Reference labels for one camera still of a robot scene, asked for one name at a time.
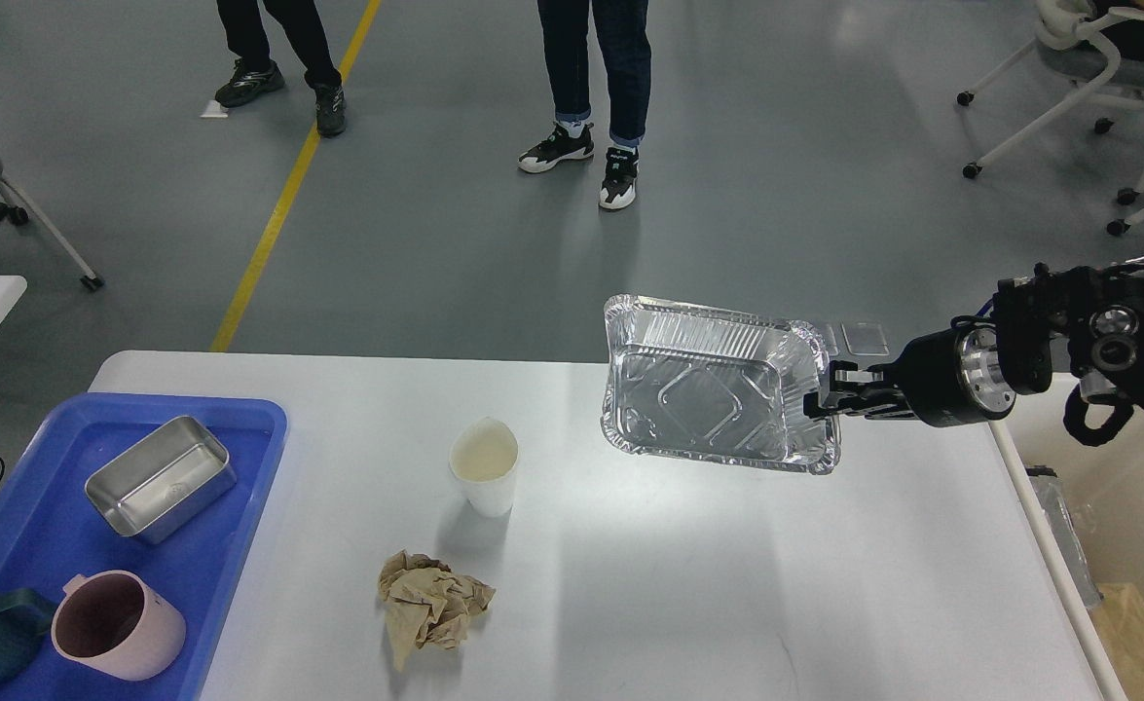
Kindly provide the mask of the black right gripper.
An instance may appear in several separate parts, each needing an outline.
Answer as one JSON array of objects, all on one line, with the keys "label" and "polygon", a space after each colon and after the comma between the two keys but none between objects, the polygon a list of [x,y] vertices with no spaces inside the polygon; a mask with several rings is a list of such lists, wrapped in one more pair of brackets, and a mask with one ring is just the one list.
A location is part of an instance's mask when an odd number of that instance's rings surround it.
[{"label": "black right gripper", "polygon": [[834,360],[831,393],[804,395],[802,411],[809,419],[891,421],[908,419],[909,407],[927,425],[958,427],[1004,419],[1015,399],[1004,382],[995,329],[963,325],[914,338],[893,367]]}]

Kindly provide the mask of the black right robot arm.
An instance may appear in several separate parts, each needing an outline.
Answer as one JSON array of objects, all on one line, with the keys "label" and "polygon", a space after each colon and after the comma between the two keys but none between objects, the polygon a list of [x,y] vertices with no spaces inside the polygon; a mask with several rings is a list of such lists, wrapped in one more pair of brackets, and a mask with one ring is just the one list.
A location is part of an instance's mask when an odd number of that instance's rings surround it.
[{"label": "black right robot arm", "polygon": [[1144,256],[1064,272],[1039,263],[1004,278],[979,314],[906,343],[893,363],[831,363],[804,396],[809,419],[917,419],[959,427],[1004,419],[1022,395],[1052,385],[1052,341],[1065,338],[1077,387],[1064,427],[1098,447],[1144,411]]}]

